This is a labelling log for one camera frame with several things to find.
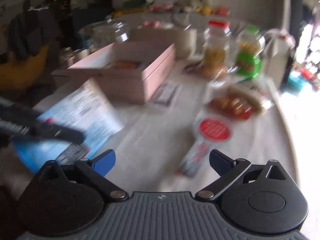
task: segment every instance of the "red label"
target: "red label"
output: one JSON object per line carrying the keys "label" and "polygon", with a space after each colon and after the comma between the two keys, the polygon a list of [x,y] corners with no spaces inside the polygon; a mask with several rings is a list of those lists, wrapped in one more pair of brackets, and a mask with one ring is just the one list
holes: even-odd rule
{"label": "red label", "polygon": [[200,134],[213,141],[225,141],[231,137],[230,128],[221,120],[207,118],[200,125]]}
{"label": "red label", "polygon": [[207,154],[209,153],[209,146],[202,142],[200,145],[198,145],[197,147],[197,152],[196,155],[193,156],[193,160],[195,162],[199,162],[203,159],[203,157],[205,157]]}

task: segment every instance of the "bottle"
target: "bottle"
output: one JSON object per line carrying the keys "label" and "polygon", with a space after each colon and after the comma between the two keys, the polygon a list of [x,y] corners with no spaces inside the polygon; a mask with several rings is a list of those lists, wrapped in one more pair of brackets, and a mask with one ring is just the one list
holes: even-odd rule
{"label": "bottle", "polygon": [[204,76],[215,79],[227,72],[226,62],[229,54],[231,38],[229,22],[209,21],[209,27],[204,32]]}
{"label": "bottle", "polygon": [[237,44],[239,46],[236,60],[238,73],[254,78],[260,73],[262,61],[259,54],[265,48],[265,38],[259,34],[257,27],[249,26],[239,33]]}

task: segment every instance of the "screw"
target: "screw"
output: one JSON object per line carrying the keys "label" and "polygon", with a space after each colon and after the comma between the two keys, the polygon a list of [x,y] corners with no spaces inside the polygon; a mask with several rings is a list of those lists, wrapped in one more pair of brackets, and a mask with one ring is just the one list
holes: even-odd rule
{"label": "screw", "polygon": [[110,193],[110,196],[115,199],[124,198],[126,193],[122,190],[115,190]]}
{"label": "screw", "polygon": [[57,137],[61,132],[62,132],[61,130],[57,131],[54,136]]}
{"label": "screw", "polygon": [[214,196],[214,193],[211,192],[210,190],[201,190],[198,193],[199,197],[201,198],[212,198]]}
{"label": "screw", "polygon": [[167,196],[166,195],[159,195],[158,199],[165,199]]}

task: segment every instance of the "yellow cloth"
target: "yellow cloth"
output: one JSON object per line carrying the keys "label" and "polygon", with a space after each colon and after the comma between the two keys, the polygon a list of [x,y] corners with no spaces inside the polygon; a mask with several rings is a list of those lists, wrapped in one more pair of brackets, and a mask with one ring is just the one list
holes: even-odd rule
{"label": "yellow cloth", "polygon": [[0,89],[21,90],[31,86],[43,72],[48,49],[49,44],[42,46],[34,57],[0,64]]}

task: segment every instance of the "dark clothing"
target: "dark clothing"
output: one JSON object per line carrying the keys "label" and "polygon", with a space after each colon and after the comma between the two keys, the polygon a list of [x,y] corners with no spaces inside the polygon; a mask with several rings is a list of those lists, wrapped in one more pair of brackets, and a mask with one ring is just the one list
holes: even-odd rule
{"label": "dark clothing", "polygon": [[7,30],[9,49],[17,59],[36,56],[42,45],[61,36],[50,8],[28,10],[11,20]]}

